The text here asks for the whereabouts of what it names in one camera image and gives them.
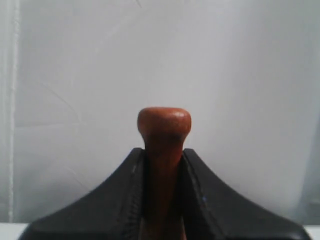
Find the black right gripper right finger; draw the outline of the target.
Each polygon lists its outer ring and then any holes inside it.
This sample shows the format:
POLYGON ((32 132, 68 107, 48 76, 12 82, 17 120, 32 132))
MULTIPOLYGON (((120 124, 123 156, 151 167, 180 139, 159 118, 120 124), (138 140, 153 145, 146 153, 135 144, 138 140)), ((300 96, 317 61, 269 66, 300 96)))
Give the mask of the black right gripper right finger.
POLYGON ((180 189, 189 240, 310 240, 305 228, 245 198, 191 149, 183 151, 180 189))

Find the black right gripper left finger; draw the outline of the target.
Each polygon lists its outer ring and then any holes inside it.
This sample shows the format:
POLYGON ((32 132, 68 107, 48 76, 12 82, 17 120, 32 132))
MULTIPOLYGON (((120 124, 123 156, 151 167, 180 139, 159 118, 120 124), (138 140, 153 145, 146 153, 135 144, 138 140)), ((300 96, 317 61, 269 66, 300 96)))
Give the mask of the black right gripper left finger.
POLYGON ((134 148, 98 187, 33 221, 21 240, 137 240, 142 218, 145 152, 134 148))

